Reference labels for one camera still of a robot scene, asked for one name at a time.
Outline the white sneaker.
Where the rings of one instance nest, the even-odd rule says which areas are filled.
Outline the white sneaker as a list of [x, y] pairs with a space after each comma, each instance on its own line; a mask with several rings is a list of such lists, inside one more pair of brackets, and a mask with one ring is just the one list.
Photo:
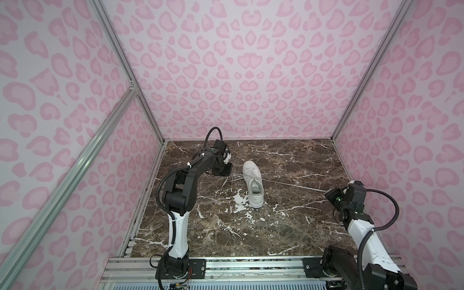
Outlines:
[[248, 201], [252, 208], [261, 208], [264, 204], [264, 188], [262, 174], [257, 164], [246, 161], [242, 167], [242, 174], [248, 189]]

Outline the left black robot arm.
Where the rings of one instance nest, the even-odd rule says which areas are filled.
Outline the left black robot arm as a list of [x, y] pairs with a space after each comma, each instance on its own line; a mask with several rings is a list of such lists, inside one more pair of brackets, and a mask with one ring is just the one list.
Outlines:
[[168, 257], [188, 257], [188, 221], [197, 200], [198, 180], [206, 172], [215, 176], [229, 176], [232, 171], [231, 157], [226, 142], [216, 140], [213, 146], [204, 146], [191, 161], [172, 169], [161, 180], [156, 195], [159, 208], [169, 218]]

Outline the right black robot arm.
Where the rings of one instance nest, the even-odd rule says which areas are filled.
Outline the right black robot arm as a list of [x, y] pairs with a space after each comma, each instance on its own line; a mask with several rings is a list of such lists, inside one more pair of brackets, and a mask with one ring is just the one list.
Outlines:
[[[394, 215], [385, 225], [375, 226], [364, 212], [368, 193], [378, 193], [393, 203]], [[383, 191], [365, 188], [361, 181], [329, 190], [325, 197], [339, 213], [340, 223], [357, 246], [357, 254], [328, 246], [321, 258], [322, 272], [328, 277], [340, 275], [346, 290], [416, 290], [414, 278], [402, 272], [378, 237], [378, 232], [390, 228], [399, 218], [396, 200]]]

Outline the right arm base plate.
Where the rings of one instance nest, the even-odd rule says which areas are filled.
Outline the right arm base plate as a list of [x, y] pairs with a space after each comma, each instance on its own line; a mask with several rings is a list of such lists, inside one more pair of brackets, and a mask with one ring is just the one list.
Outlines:
[[302, 259], [303, 270], [306, 278], [335, 278], [338, 277], [338, 274], [331, 272], [330, 270], [326, 272], [322, 265], [322, 257], [306, 257]]

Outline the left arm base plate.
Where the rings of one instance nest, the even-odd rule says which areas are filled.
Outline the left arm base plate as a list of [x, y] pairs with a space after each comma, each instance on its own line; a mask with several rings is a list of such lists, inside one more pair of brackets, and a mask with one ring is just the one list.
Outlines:
[[163, 257], [157, 266], [156, 278], [165, 280], [203, 279], [206, 271], [205, 259], [176, 259]]

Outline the front aluminium rail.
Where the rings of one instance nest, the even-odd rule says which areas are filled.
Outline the front aluminium rail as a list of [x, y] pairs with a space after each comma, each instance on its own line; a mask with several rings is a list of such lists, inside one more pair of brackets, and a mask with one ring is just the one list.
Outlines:
[[[302, 259], [317, 256], [194, 257], [205, 259], [203, 279], [157, 279], [159, 257], [114, 258], [108, 262], [100, 290], [345, 290], [340, 275], [306, 278]], [[400, 258], [391, 259], [407, 274]]]

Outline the left corner aluminium post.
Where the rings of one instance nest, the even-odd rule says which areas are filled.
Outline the left corner aluminium post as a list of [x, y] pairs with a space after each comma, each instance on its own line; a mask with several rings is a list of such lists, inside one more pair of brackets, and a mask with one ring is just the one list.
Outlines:
[[133, 88], [135, 90], [135, 93], [137, 95], [137, 99], [138, 101], [140, 102], [141, 106], [142, 106], [142, 109], [143, 109], [143, 112], [144, 114], [146, 115], [148, 121], [149, 121], [149, 124], [151, 126], [151, 128], [153, 129], [156, 137], [157, 137], [157, 140], [161, 143], [161, 144], [164, 144], [165, 143], [165, 139], [163, 138], [162, 136], [162, 133], [157, 125], [157, 122], [155, 121], [155, 118], [153, 116], [153, 113], [149, 107], [149, 104], [148, 104], [148, 101], [146, 100], [145, 98], [145, 95], [143, 94], [141, 88], [140, 88], [140, 85], [139, 85], [139, 82], [134, 74], [134, 71], [129, 63], [129, 60], [128, 60], [128, 57], [126, 55], [126, 53], [124, 52], [124, 49], [123, 49], [123, 46], [120, 42], [120, 40], [118, 39], [118, 36], [116, 34], [116, 31], [114, 29], [114, 26], [112, 25], [112, 22], [111, 22], [111, 19], [109, 17], [109, 14], [107, 13], [106, 11], [106, 8], [105, 8], [105, 5], [103, 3], [103, 1], [100, 1], [100, 0], [90, 0], [89, 1], [89, 4], [91, 5], [91, 7], [93, 8], [93, 11], [96, 15], [96, 17], [98, 18], [101, 26], [102, 26], [102, 30], [104, 32], [104, 34], [106, 35], [112, 49], [114, 50], [114, 53], [115, 53], [115, 56], [119, 62], [119, 64], [121, 65], [122, 67], [122, 70], [124, 72], [124, 74], [126, 75], [129, 83], [130, 83], [130, 87]]

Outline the corner aluminium post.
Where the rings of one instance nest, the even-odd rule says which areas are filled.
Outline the corner aluminium post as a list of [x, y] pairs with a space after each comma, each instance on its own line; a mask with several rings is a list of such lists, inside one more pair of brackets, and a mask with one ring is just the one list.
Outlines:
[[409, 14], [412, 12], [412, 10], [414, 10], [415, 5], [416, 5], [416, 1], [413, 1], [413, 0], [401, 1], [399, 8], [397, 9], [391, 23], [389, 24], [387, 30], [385, 31], [385, 34], [382, 40], [380, 41], [378, 47], [376, 48], [375, 53], [373, 54], [373, 57], [369, 65], [367, 66], [365, 73], [362, 75], [360, 83], [356, 87], [353, 93], [353, 96], [348, 102], [348, 105], [346, 106], [341, 116], [341, 119], [338, 122], [337, 127], [335, 128], [335, 131], [331, 136], [331, 141], [333, 143], [335, 143], [336, 139], [341, 135], [344, 126], [348, 122], [348, 119], [351, 113], [355, 109], [356, 104], [361, 99], [364, 91], [366, 90], [368, 83], [370, 82], [372, 77], [375, 75], [375, 71], [380, 66], [384, 56], [388, 52], [389, 47], [395, 40], [395, 37], [401, 30], [404, 22], [409, 17]]
[[126, 53], [124, 52], [124, 49], [123, 49], [123, 46], [120, 42], [120, 40], [118, 39], [118, 36], [116, 34], [116, 31], [114, 29], [114, 26], [112, 25], [112, 22], [111, 22], [111, 19], [109, 17], [109, 14], [107, 13], [106, 11], [106, 8], [105, 8], [105, 5], [103, 3], [103, 1], [100, 1], [100, 0], [90, 0], [89, 1], [89, 4], [91, 5], [91, 7], [93, 8], [93, 11], [96, 15], [96, 17], [98, 18], [101, 26], [102, 26], [102, 30], [104, 32], [104, 34], [106, 35], [112, 49], [114, 50], [114, 53], [115, 53], [115, 56], [119, 62], [119, 64], [121, 65], [122, 67], [122, 70], [124, 72], [124, 74], [126, 75], [129, 83], [130, 83], [130, 87], [133, 88], [135, 90], [135, 93], [137, 95], [137, 99], [138, 101], [140, 102], [141, 106], [142, 106], [142, 109], [143, 109], [143, 112], [144, 114], [146, 115], [148, 121], [149, 121], [149, 124], [151, 126], [151, 128], [153, 129], [156, 137], [157, 137], [157, 140], [161, 143], [161, 144], [164, 144], [165, 143], [165, 139], [163, 138], [162, 136], [162, 133], [157, 125], [157, 122], [155, 121], [155, 118], [153, 116], [153, 113], [149, 107], [149, 104], [148, 104], [148, 101], [146, 100], [145, 98], [145, 95], [143, 94], [141, 88], [140, 88], [140, 85], [139, 85], [139, 82], [134, 74], [134, 71], [129, 63], [129, 60], [128, 60], [128, 57], [126, 55]]

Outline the right corner aluminium post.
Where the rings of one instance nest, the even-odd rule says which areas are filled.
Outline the right corner aluminium post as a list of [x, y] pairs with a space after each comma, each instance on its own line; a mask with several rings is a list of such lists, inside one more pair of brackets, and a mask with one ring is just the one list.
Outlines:
[[348, 105], [346, 106], [341, 116], [341, 119], [338, 122], [337, 127], [335, 128], [335, 131], [331, 136], [331, 141], [333, 143], [335, 143], [336, 139], [341, 135], [344, 126], [348, 122], [348, 119], [351, 113], [355, 109], [356, 104], [361, 99], [364, 91], [366, 90], [368, 83], [370, 82], [372, 77], [375, 75], [375, 71], [380, 66], [384, 56], [388, 52], [389, 47], [395, 40], [395, 37], [401, 30], [404, 22], [409, 17], [409, 14], [412, 12], [412, 10], [414, 10], [415, 5], [416, 5], [416, 1], [413, 1], [413, 0], [401, 1], [399, 8], [397, 9], [391, 23], [389, 24], [387, 30], [385, 31], [385, 34], [382, 40], [380, 41], [378, 47], [376, 48], [375, 53], [373, 54], [373, 57], [369, 65], [367, 66], [365, 73], [362, 75], [360, 83], [356, 87], [353, 93], [353, 96], [348, 102]]

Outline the diagonal aluminium frame beam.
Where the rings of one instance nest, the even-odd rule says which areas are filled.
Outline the diagonal aluminium frame beam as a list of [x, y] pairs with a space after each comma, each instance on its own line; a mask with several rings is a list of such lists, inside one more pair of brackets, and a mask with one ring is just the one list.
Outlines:
[[73, 167], [64, 176], [48, 201], [12, 248], [12, 251], [1, 265], [2, 290], [9, 290], [12, 287], [137, 95], [138, 91], [136, 89], [127, 90], [124, 97], [103, 122]]

